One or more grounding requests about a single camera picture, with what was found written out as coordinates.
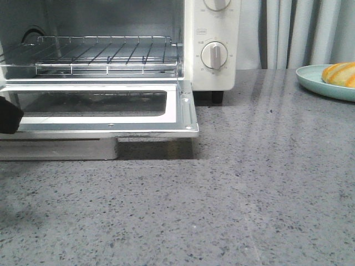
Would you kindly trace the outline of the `black foam gripper finger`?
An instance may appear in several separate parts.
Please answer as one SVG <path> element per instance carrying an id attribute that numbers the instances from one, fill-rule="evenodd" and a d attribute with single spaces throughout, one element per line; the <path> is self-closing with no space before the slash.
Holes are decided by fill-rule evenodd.
<path id="1" fill-rule="evenodd" d="M 0 109 L 0 132 L 2 134 L 14 134 L 19 128 L 24 112 L 2 96 Z"/>

